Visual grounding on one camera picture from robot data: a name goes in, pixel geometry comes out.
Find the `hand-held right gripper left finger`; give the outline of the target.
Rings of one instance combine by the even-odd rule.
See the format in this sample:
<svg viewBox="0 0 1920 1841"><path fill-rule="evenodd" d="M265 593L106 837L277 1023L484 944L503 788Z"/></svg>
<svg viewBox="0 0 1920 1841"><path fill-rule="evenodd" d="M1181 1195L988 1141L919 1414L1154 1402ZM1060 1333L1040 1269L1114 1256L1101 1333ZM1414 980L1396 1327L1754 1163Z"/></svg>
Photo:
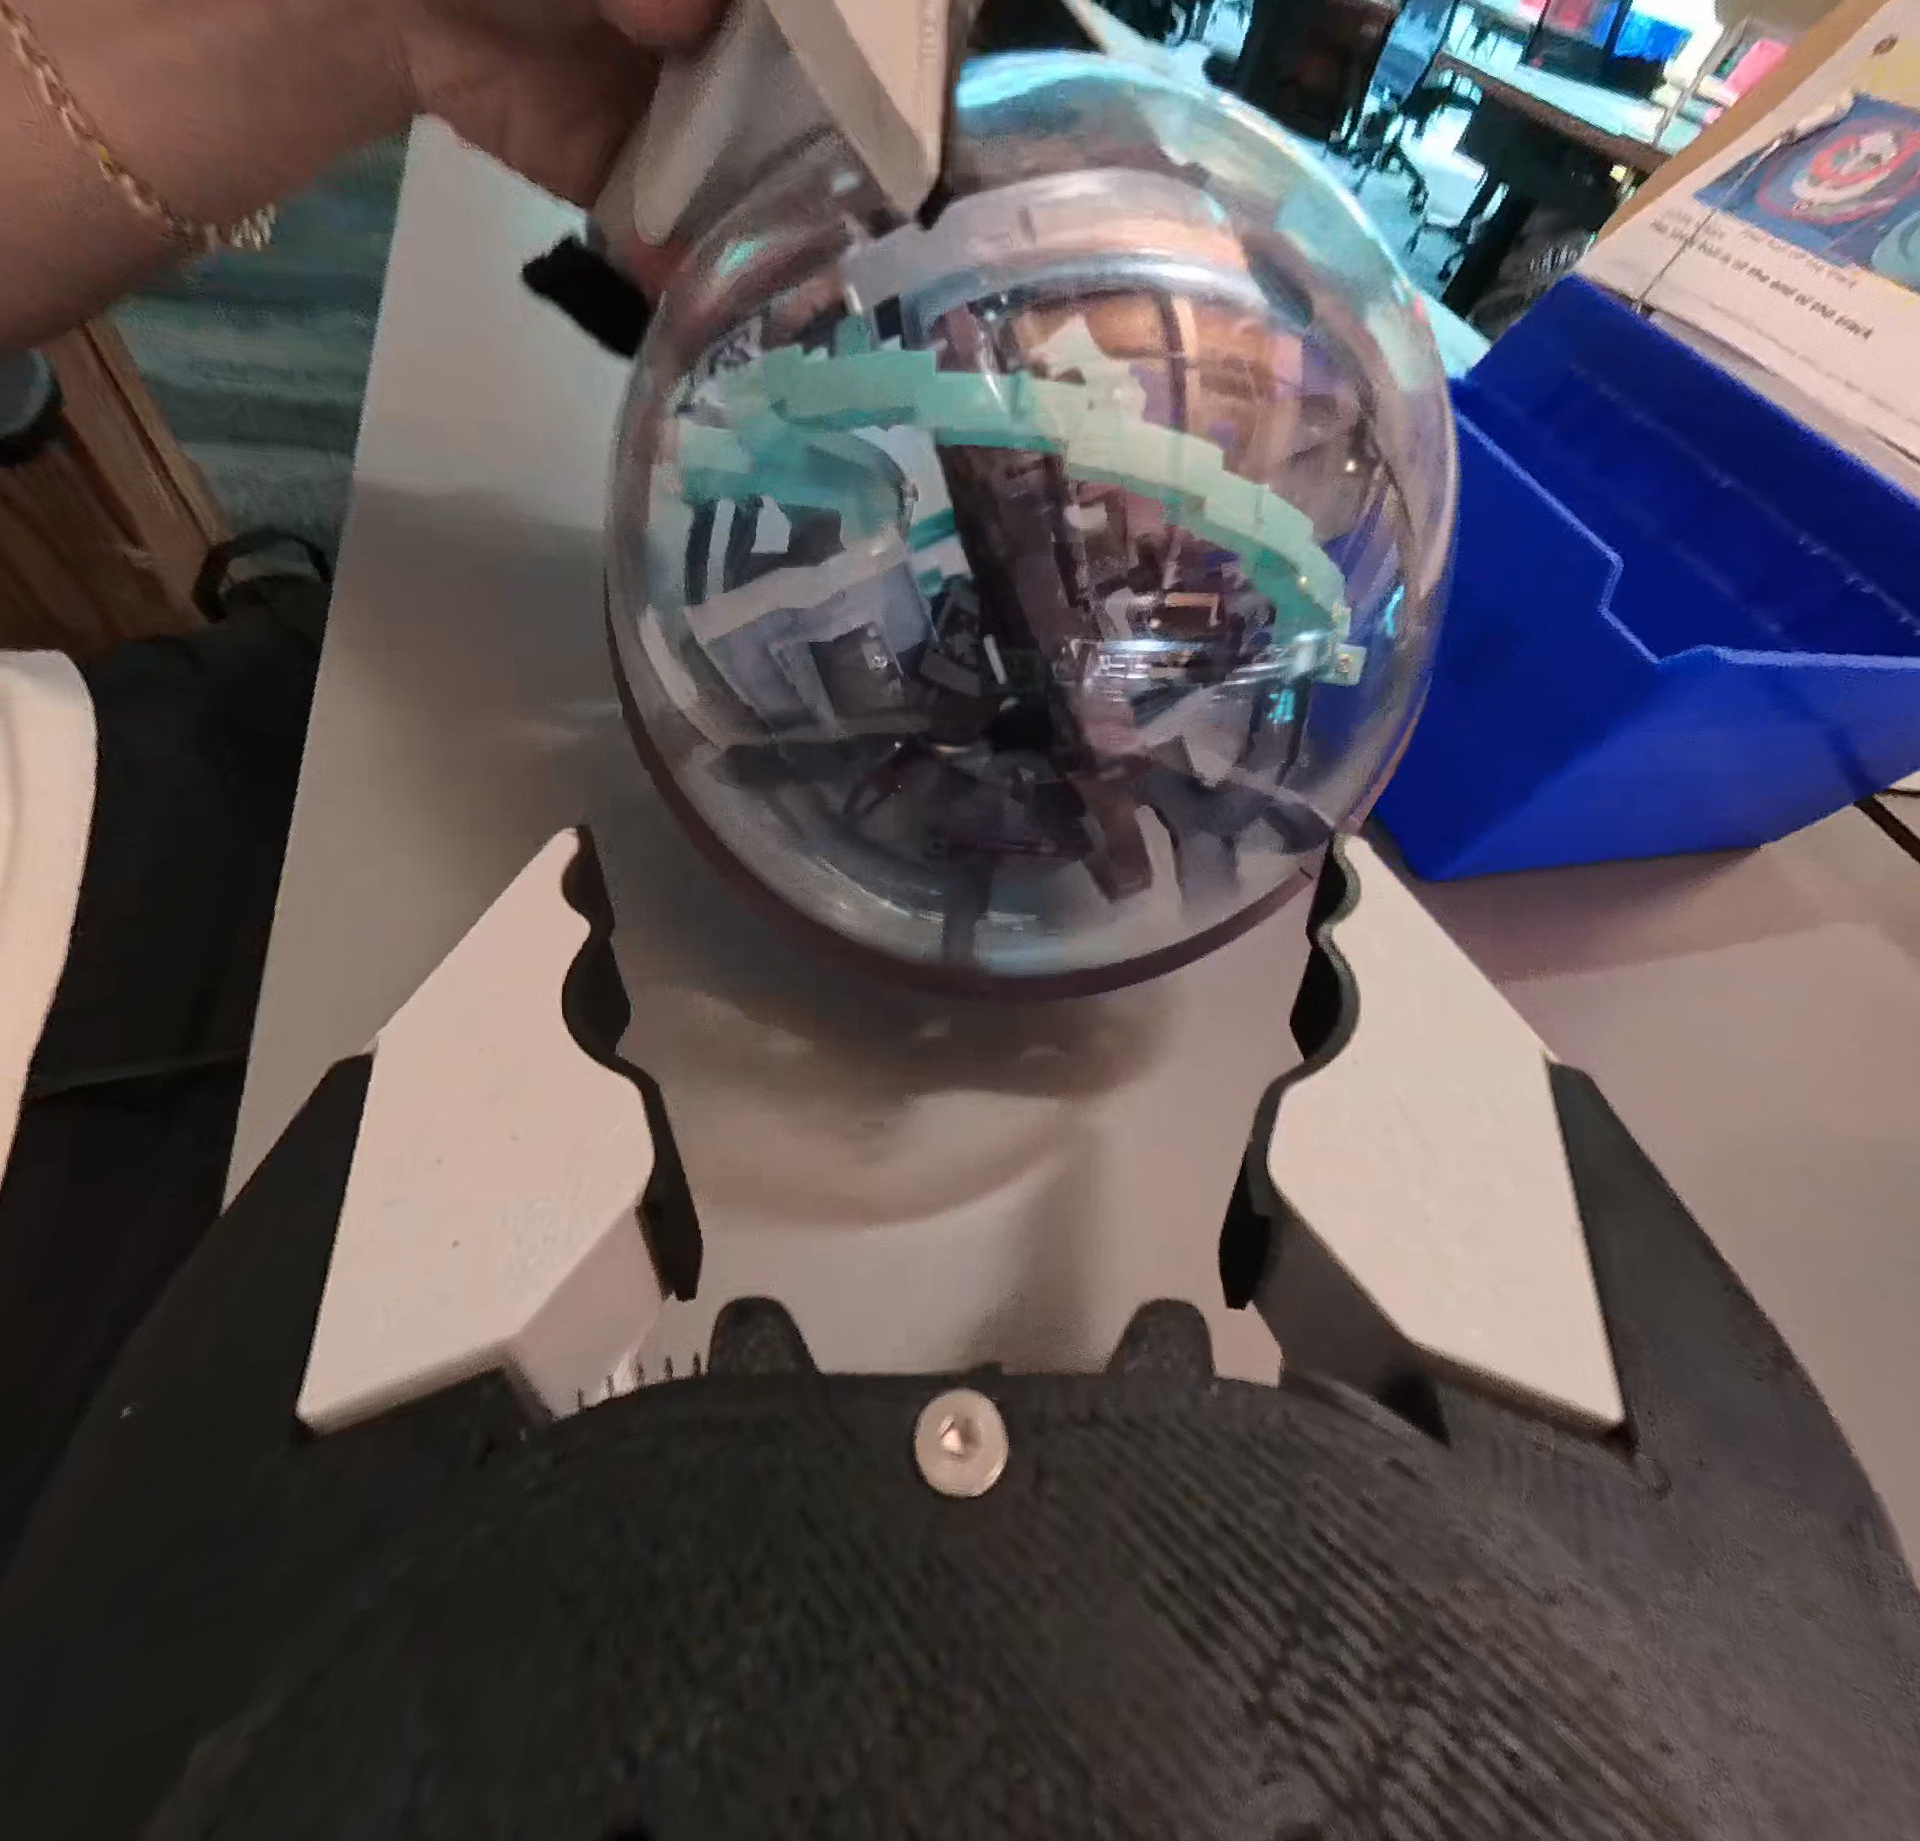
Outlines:
<svg viewBox="0 0 1920 1841"><path fill-rule="evenodd" d="M704 1233L587 828L555 836L377 1030L297 1413L352 1428L498 1374L568 1418L637 1382Z"/></svg>

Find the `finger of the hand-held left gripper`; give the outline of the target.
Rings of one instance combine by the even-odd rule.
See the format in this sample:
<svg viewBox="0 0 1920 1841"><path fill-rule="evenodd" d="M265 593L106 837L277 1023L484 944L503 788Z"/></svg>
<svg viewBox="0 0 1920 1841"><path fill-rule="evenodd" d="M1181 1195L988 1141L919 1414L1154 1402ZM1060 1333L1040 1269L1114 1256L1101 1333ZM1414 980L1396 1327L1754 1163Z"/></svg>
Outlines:
<svg viewBox="0 0 1920 1841"><path fill-rule="evenodd" d="M829 125L898 217L944 172L959 0L760 0Z"/></svg>

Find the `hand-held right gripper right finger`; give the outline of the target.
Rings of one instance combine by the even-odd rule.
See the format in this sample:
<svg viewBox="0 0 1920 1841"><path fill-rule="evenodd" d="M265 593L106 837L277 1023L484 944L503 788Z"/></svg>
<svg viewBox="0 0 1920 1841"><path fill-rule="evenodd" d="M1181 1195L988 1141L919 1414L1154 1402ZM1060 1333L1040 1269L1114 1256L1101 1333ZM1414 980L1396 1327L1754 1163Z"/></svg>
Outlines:
<svg viewBox="0 0 1920 1841"><path fill-rule="evenodd" d="M1561 1060L1363 841L1312 889L1288 1012L1219 1235L1229 1308L1285 1374L1414 1422L1440 1388L1573 1433L1627 1422Z"/></svg>

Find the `clear plastic maze ball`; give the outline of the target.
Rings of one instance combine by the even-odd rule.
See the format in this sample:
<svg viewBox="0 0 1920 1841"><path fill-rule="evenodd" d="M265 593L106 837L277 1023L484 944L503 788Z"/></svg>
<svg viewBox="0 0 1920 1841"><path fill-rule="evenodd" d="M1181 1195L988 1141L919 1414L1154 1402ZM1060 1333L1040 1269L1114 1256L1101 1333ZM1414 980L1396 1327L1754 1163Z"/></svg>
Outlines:
<svg viewBox="0 0 1920 1841"><path fill-rule="evenodd" d="M928 218L820 137L695 246L615 441L637 755L762 912L976 998L1144 984L1363 820L1460 452L1426 302L1199 78L973 60Z"/></svg>

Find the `person's left forearm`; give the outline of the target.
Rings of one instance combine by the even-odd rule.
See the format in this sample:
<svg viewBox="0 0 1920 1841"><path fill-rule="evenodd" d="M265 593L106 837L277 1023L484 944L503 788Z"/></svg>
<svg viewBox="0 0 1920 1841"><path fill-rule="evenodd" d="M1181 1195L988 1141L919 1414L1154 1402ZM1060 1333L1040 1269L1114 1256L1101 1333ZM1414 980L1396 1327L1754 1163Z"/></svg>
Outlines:
<svg viewBox="0 0 1920 1841"><path fill-rule="evenodd" d="M5 351L402 130L397 2L5 0Z"/></svg>

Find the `person's left hand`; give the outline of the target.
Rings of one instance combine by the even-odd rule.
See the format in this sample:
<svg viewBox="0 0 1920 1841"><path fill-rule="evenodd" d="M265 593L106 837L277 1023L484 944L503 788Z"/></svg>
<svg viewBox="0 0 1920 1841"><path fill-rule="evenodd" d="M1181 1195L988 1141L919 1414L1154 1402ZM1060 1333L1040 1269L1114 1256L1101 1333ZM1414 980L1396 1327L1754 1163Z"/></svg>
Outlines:
<svg viewBox="0 0 1920 1841"><path fill-rule="evenodd" d="M732 0L400 0L413 111L537 188L591 206L667 58L700 52Z"/></svg>

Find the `person's pale clothing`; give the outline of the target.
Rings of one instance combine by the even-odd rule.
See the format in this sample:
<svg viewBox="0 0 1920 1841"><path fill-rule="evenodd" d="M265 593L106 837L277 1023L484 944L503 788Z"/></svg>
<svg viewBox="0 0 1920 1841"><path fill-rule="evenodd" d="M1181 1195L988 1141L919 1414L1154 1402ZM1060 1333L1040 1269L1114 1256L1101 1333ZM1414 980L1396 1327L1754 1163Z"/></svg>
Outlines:
<svg viewBox="0 0 1920 1841"><path fill-rule="evenodd" d="M61 988L100 790L100 724L65 653L3 653L3 1157Z"/></svg>

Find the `blue plastic bin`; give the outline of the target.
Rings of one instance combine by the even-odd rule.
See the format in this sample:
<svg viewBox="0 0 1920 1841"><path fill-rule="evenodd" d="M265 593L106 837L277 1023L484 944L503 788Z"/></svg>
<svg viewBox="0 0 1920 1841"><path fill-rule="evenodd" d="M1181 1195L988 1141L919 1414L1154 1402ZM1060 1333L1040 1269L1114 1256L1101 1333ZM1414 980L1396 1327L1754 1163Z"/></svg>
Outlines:
<svg viewBox="0 0 1920 1841"><path fill-rule="evenodd" d="M1428 881L1763 847L1918 760L1918 509L1582 276L1454 385L1460 521L1377 816Z"/></svg>

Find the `black water bottle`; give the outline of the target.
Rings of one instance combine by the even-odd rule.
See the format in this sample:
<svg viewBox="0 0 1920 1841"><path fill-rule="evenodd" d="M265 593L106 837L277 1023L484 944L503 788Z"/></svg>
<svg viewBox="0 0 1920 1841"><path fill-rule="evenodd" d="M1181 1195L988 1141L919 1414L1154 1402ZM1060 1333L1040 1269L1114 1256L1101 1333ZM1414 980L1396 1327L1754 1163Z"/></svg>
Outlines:
<svg viewBox="0 0 1920 1841"><path fill-rule="evenodd" d="M332 584L335 562L321 545L288 528L261 525L203 552L192 604L207 622L265 606L293 629L323 632Z"/></svg>

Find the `red acrylic stand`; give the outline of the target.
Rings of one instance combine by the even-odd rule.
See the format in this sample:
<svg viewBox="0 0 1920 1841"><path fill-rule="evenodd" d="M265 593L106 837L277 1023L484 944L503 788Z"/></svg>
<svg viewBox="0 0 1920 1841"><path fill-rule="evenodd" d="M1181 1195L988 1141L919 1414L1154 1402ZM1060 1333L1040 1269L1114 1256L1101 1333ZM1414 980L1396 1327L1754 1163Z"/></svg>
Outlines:
<svg viewBox="0 0 1920 1841"><path fill-rule="evenodd" d="M1745 93L1781 65L1798 33L1763 20L1743 20L1736 25L1728 25L1714 53L1701 68L1699 97L1714 108L1741 101Z"/></svg>

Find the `printed instruction sheet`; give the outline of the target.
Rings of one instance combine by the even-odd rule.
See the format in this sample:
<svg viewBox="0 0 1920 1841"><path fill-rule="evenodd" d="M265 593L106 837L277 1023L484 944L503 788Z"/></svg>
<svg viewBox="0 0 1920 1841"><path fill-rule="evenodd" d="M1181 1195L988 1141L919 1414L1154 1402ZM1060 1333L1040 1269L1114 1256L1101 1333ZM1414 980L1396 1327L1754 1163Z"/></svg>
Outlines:
<svg viewBox="0 0 1920 1841"><path fill-rule="evenodd" d="M1795 85L1693 139L1582 275L1918 456L1918 0L1846 0Z"/></svg>

